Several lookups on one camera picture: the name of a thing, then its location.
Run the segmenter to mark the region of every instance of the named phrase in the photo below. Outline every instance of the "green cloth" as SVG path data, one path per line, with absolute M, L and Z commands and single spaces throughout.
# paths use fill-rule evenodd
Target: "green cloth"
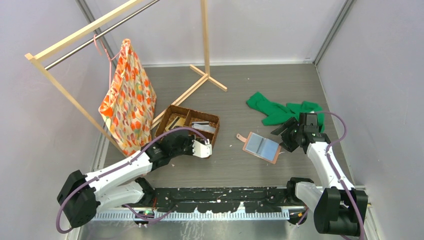
M 302 103 L 287 103 L 286 106 L 284 106 L 282 104 L 269 101 L 260 92 L 253 94 L 246 103 L 250 108 L 268 116 L 262 120 L 262 123 L 265 126 L 283 124 L 291 117 L 295 117 L 299 120 L 300 113 L 310 113 L 312 111 L 319 112 L 323 110 L 318 103 L 310 101 L 303 101 Z M 321 132 L 323 132 L 324 113 L 318 114 L 318 126 L 320 126 Z

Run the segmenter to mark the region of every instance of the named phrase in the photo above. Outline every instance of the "orange floral fabric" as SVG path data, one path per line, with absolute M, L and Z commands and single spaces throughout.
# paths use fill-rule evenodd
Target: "orange floral fabric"
M 99 113 L 126 156 L 152 140 L 156 94 L 129 39 L 122 41 L 116 71 Z

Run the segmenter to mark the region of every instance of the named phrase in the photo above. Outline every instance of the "divided storage tray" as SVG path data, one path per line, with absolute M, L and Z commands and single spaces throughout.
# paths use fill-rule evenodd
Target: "divided storage tray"
M 177 117 L 185 119 L 184 127 L 191 127 L 192 122 L 202 122 L 208 121 L 211 127 L 215 128 L 215 133 L 198 130 L 201 134 L 207 137 L 212 144 L 212 148 L 215 145 L 215 141 L 217 139 L 218 131 L 220 130 L 220 117 L 208 113 L 204 113 L 201 111 L 195 111 L 188 108 L 170 105 L 163 115 L 162 121 L 157 127 L 155 136 L 159 136 L 164 133 L 165 128 L 172 123 Z

